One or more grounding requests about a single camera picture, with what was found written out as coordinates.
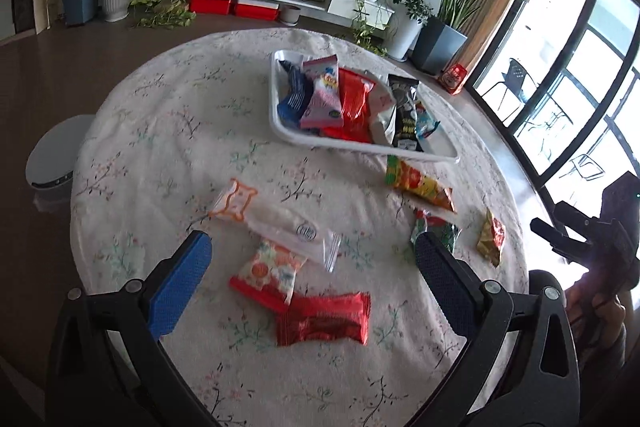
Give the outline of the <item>person right hand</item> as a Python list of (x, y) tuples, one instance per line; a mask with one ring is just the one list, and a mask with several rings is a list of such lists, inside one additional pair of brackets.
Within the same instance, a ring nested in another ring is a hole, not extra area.
[[(608, 349), (623, 332), (626, 308), (617, 297), (608, 298), (603, 294), (593, 294), (593, 287), (590, 275), (585, 273), (567, 289), (565, 311), (575, 340)], [(588, 320), (593, 317), (598, 321), (596, 331), (586, 334)]]

